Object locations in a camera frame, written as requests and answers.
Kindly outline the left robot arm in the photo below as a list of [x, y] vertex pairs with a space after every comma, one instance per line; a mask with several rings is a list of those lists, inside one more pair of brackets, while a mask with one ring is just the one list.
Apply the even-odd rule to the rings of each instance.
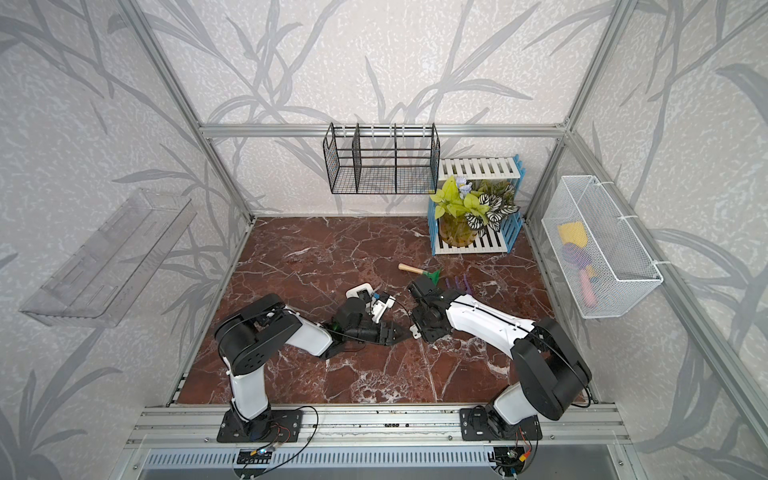
[[348, 297], [330, 321], [317, 323], [268, 294], [233, 313], [214, 338], [230, 379], [235, 417], [250, 423], [267, 412], [264, 366], [284, 345], [329, 359], [349, 342], [391, 347], [409, 338], [409, 330], [382, 318], [393, 305], [391, 298], [381, 302], [373, 293]]

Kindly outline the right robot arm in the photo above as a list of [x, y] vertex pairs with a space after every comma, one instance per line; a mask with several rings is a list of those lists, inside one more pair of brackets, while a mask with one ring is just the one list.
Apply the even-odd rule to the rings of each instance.
[[491, 419], [504, 426], [534, 415], [558, 420], [587, 389], [591, 370], [554, 319], [519, 318], [467, 293], [442, 290], [424, 276], [407, 290], [416, 302], [410, 318], [426, 342], [464, 332], [511, 358], [517, 382], [490, 403]]

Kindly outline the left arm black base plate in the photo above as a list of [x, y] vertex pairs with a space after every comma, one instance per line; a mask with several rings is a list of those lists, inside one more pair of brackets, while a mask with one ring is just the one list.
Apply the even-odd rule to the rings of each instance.
[[255, 419], [244, 420], [233, 406], [225, 413], [216, 441], [218, 443], [295, 443], [302, 425], [303, 412], [267, 408]]

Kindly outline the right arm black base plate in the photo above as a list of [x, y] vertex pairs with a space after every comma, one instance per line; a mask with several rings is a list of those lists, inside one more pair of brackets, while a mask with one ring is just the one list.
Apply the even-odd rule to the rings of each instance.
[[511, 424], [489, 405], [477, 405], [460, 409], [459, 417], [464, 441], [538, 441], [543, 438], [537, 415]]

